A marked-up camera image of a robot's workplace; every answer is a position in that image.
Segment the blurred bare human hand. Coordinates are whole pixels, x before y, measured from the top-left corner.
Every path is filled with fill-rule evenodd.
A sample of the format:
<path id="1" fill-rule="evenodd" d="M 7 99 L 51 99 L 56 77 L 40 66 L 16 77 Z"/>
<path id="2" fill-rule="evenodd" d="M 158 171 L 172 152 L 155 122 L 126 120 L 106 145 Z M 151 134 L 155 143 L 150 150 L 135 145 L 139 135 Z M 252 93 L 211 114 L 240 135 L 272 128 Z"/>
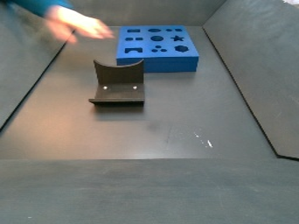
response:
<path id="1" fill-rule="evenodd" d="M 92 39 L 114 38 L 114 32 L 99 19 L 59 5 L 47 10 L 46 24 L 54 37 L 59 40 L 67 39 L 71 43 L 76 42 L 74 31 Z"/>

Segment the teal sleeved forearm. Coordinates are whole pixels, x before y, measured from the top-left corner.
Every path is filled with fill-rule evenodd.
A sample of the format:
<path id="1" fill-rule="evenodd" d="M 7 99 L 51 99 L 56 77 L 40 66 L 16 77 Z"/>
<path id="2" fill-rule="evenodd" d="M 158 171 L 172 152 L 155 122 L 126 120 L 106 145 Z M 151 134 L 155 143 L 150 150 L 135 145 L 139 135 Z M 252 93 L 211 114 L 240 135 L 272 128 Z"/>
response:
<path id="1" fill-rule="evenodd" d="M 68 0 L 3 0 L 5 4 L 16 4 L 32 14 L 43 17 L 54 6 L 62 6 L 67 9 L 72 8 Z"/>

